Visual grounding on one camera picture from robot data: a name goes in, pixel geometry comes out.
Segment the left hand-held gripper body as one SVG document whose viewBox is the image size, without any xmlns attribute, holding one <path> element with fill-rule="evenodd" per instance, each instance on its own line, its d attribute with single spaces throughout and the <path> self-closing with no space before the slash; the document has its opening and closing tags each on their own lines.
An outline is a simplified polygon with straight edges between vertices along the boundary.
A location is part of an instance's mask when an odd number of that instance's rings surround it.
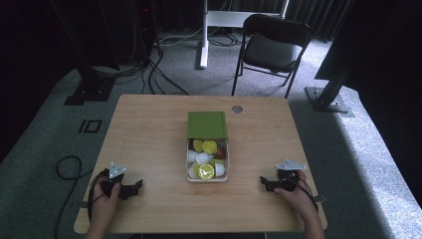
<svg viewBox="0 0 422 239">
<path fill-rule="evenodd" d="M 133 185 L 123 185 L 121 182 L 124 178 L 126 168 L 112 162 L 109 168 L 106 168 L 102 175 L 105 181 L 101 183 L 101 188 L 107 197 L 111 196 L 111 191 L 116 184 L 120 185 L 120 192 L 118 197 L 124 200 L 124 193 L 126 191 L 134 191 Z"/>
</svg>

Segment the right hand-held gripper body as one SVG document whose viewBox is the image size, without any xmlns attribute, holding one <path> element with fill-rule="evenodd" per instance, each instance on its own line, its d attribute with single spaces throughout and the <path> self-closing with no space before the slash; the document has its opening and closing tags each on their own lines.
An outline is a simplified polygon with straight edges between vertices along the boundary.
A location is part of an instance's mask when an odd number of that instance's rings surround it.
<svg viewBox="0 0 422 239">
<path fill-rule="evenodd" d="M 273 186 L 273 190 L 281 188 L 289 192 L 293 192 L 297 187 L 302 189 L 300 186 L 300 175 L 299 172 L 307 167 L 304 164 L 300 164 L 295 161 L 286 159 L 284 162 L 276 165 L 278 181 Z"/>
</svg>

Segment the person's right hand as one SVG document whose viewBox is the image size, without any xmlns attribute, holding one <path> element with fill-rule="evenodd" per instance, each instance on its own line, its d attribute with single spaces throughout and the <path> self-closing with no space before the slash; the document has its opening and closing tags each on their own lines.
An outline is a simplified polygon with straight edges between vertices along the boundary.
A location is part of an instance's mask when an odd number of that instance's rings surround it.
<svg viewBox="0 0 422 239">
<path fill-rule="evenodd" d="M 274 192 L 286 199 L 303 218 L 317 215 L 314 203 L 307 192 L 306 176 L 300 171 L 299 177 L 299 185 L 294 191 L 290 192 L 283 188 L 275 188 Z"/>
</svg>

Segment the person's left hand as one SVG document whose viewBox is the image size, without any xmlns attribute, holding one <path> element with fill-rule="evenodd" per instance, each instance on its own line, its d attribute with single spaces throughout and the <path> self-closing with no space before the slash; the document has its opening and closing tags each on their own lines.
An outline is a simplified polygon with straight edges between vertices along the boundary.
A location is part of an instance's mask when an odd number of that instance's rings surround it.
<svg viewBox="0 0 422 239">
<path fill-rule="evenodd" d="M 100 176 L 95 184 L 93 203 L 92 203 L 92 220 L 113 219 L 117 208 L 118 196 L 120 192 L 120 184 L 113 186 L 110 196 L 106 196 L 102 190 L 101 184 L 105 181 L 104 176 Z"/>
</svg>

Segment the green box lid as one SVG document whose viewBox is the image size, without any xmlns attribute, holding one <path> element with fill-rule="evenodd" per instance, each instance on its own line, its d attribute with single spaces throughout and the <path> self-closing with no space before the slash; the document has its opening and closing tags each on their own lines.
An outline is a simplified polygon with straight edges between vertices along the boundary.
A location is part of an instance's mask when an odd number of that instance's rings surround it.
<svg viewBox="0 0 422 239">
<path fill-rule="evenodd" d="M 227 138 L 228 130 L 224 112 L 189 112 L 188 138 Z"/>
</svg>

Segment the black stand with grey base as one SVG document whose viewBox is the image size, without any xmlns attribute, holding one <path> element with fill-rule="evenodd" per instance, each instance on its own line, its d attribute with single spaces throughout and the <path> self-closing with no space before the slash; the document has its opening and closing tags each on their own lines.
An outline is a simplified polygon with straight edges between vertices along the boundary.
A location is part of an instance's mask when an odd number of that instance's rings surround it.
<svg viewBox="0 0 422 239">
<path fill-rule="evenodd" d="M 351 107 L 348 107 L 339 95 L 341 87 L 348 79 L 352 63 L 353 58 L 350 57 L 341 68 L 339 75 L 334 80 L 330 80 L 324 88 L 305 87 L 308 100 L 315 112 L 339 113 L 343 118 L 354 117 Z"/>
</svg>

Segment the black stand with square base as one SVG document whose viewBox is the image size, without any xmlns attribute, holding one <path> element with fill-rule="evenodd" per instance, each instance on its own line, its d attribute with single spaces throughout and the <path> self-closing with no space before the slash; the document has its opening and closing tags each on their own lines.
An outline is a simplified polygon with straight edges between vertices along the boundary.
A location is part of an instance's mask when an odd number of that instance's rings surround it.
<svg viewBox="0 0 422 239">
<path fill-rule="evenodd" d="M 65 12 L 61 0 L 49 0 L 58 16 L 69 41 L 68 49 L 71 58 L 81 76 L 81 81 L 75 92 L 65 100 L 66 106 L 82 106 L 85 102 L 107 102 L 111 94 L 115 78 L 104 79 L 92 67 L 83 49 L 83 45 L 72 23 L 71 17 Z"/>
</svg>

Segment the black folding chair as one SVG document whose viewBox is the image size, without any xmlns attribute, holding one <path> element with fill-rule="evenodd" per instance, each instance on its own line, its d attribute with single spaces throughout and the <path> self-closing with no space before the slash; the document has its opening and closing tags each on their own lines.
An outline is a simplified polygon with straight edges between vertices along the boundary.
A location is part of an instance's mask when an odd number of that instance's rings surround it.
<svg viewBox="0 0 422 239">
<path fill-rule="evenodd" d="M 242 45 L 231 95 L 234 96 L 238 78 L 244 70 L 283 78 L 290 94 L 303 54 L 312 40 L 308 24 L 281 17 L 253 14 L 243 23 Z"/>
</svg>

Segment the dark curtain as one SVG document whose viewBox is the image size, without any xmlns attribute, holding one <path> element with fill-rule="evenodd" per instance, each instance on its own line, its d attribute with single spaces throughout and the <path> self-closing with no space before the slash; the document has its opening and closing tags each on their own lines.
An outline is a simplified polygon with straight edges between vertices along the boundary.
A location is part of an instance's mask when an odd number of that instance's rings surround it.
<svg viewBox="0 0 422 239">
<path fill-rule="evenodd" d="M 354 0 L 229 0 L 229 10 L 276 13 L 308 24 L 315 39 L 331 41 L 340 30 Z"/>
</svg>

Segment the white desk frame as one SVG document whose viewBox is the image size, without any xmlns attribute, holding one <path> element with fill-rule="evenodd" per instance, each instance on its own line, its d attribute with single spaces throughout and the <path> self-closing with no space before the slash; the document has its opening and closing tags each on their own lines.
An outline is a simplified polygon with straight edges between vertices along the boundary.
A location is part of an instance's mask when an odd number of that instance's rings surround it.
<svg viewBox="0 0 422 239">
<path fill-rule="evenodd" d="M 251 15 L 253 12 L 212 11 L 208 9 L 208 0 L 203 0 L 202 46 L 199 64 L 201 69 L 206 69 L 208 66 L 208 28 L 242 28 L 244 21 Z"/>
</svg>

